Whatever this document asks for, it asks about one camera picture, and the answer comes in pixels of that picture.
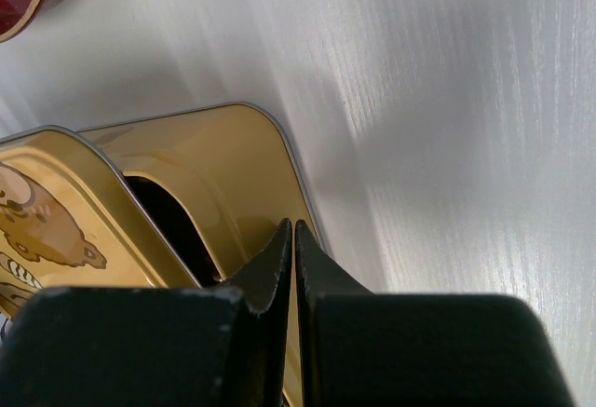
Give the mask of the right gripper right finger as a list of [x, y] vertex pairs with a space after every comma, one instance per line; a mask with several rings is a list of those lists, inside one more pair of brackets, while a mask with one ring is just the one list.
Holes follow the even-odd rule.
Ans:
[[570, 406], [549, 339], [522, 300], [374, 293], [295, 226], [307, 406]]

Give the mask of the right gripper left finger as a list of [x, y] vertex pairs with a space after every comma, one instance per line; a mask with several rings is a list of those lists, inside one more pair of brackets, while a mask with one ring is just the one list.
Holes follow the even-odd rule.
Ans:
[[212, 289], [58, 287], [1, 347], [5, 406], [279, 406], [292, 225]]

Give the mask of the gold chocolate box tray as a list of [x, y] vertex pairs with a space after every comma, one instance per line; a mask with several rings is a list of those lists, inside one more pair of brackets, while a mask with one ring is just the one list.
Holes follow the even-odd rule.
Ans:
[[[311, 225], [291, 153], [260, 110], [231, 104], [86, 129], [199, 282], [212, 289], [269, 242], [279, 223]], [[291, 292], [282, 395], [303, 404], [296, 278]]]

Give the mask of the silver tin lid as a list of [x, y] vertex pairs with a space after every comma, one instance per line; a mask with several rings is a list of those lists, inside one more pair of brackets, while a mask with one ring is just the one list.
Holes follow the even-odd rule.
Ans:
[[1, 312], [59, 286], [199, 282], [95, 145], [57, 126], [1, 141]]

